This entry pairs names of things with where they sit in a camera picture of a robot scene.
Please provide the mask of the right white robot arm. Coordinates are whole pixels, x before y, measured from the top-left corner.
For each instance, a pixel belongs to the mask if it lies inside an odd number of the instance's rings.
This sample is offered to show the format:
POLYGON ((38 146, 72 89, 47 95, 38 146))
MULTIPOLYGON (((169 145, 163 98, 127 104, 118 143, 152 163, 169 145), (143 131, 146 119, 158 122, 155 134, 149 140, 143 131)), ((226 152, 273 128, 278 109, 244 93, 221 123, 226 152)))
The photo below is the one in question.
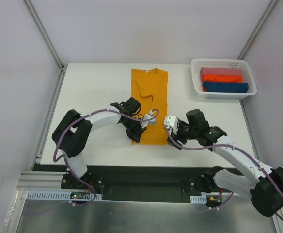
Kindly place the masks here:
POLYGON ((219 155, 241 173, 236 175, 215 166, 194 182, 196 189, 206 193, 227 189, 249 199, 265 217, 283 208, 283 168, 272 168, 237 147, 224 130, 210 126, 199 109, 188 111, 186 117, 186 122, 175 116, 165 117, 168 143, 181 150, 186 149, 189 140, 196 140, 200 150, 219 155))

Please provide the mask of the white plastic basket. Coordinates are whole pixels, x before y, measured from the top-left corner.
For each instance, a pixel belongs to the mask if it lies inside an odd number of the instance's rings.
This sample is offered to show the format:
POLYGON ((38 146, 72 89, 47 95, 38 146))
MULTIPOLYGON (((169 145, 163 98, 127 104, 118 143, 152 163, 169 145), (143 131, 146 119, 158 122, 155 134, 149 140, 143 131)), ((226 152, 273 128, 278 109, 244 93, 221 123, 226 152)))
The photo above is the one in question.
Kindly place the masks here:
POLYGON ((195 58, 191 61, 192 82, 196 96, 200 99, 241 100, 256 94, 256 83, 248 63, 237 59, 209 59, 195 58), (230 68, 240 69, 243 73, 243 82, 249 85, 247 93, 204 92, 200 71, 202 68, 230 68))

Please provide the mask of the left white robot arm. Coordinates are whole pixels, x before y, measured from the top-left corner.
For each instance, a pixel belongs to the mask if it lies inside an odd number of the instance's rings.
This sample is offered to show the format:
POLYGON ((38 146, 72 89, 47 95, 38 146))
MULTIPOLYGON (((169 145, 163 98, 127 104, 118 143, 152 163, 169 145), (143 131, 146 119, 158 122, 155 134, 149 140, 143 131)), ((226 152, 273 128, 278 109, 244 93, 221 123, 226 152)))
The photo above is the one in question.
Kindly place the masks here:
POLYGON ((112 103, 105 109, 82 115, 76 110, 69 110, 51 138, 56 144, 53 153, 53 162, 64 159, 67 168, 74 173, 72 183, 79 189, 89 183, 86 175, 88 169, 82 152, 91 132, 113 124, 122 124, 126 128, 128 138, 136 143, 140 142, 141 135, 146 130, 152 115, 135 118, 135 113, 141 109, 141 104, 130 97, 128 101, 112 103))

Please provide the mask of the yellow t shirt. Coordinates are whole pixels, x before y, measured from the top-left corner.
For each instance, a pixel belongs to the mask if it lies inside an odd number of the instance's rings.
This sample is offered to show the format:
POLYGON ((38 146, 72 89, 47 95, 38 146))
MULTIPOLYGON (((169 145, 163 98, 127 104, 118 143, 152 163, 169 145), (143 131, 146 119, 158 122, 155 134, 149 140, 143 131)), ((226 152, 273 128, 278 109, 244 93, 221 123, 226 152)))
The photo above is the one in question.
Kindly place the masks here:
POLYGON ((164 119, 168 114, 168 75, 168 72, 158 68, 131 70, 131 95, 141 104, 140 113, 145 115, 152 109, 159 109, 156 124, 147 126, 141 135, 141 144, 167 144, 164 119))

